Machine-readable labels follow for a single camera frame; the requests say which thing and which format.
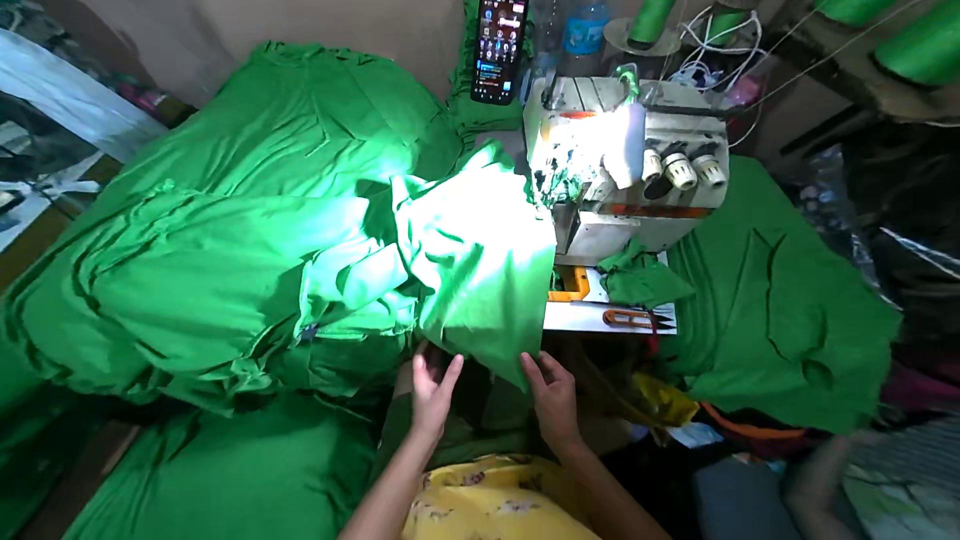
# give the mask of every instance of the yellow floral shirt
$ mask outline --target yellow floral shirt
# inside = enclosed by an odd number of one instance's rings
[[[404,540],[598,540],[560,466],[491,455],[423,475]]]

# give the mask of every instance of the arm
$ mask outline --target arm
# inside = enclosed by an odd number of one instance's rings
[[[437,384],[423,352],[426,341],[414,353],[414,421],[400,448],[373,488],[363,498],[340,531],[338,540],[397,540],[403,531],[410,505],[420,488],[420,475],[444,433],[453,386],[460,377],[464,358],[456,355]]]
[[[520,358],[534,394],[540,433],[576,481],[594,532],[603,540],[669,539],[581,438],[573,376],[545,352],[540,352],[542,370],[530,355]]]
[[[856,536],[830,510],[830,502],[840,485],[853,441],[836,435],[818,448],[805,463],[784,502],[793,514],[797,528],[808,540],[853,540]]]

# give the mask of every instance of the white knob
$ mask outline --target white knob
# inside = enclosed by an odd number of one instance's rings
[[[697,173],[693,171],[690,160],[683,152],[671,154],[663,159],[666,179],[680,191],[687,191],[697,184]]]
[[[727,185],[727,175],[723,173],[720,162],[713,154],[700,156],[693,161],[693,169],[697,171],[697,177],[708,187],[723,187]]]
[[[663,174],[663,163],[660,162],[660,154],[653,148],[647,148],[643,151],[643,180],[644,185],[650,185]]]

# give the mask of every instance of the hand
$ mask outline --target hand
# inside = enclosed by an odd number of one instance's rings
[[[523,373],[534,394],[534,409],[540,420],[540,435],[554,454],[584,444],[577,426],[576,380],[560,362],[540,351],[542,370],[533,358],[520,355]]]
[[[424,339],[414,353],[414,422],[411,432],[438,441],[444,434],[446,414],[450,411],[450,397],[464,367],[464,356],[456,355],[453,358],[446,368],[443,381],[437,384],[436,376],[440,370],[436,365],[428,366],[426,361],[429,345],[430,342]]]

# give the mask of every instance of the phone screen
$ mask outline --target phone screen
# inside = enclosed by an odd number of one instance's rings
[[[473,101],[507,105],[514,99],[514,78],[523,48],[526,1],[481,0],[476,38]]]

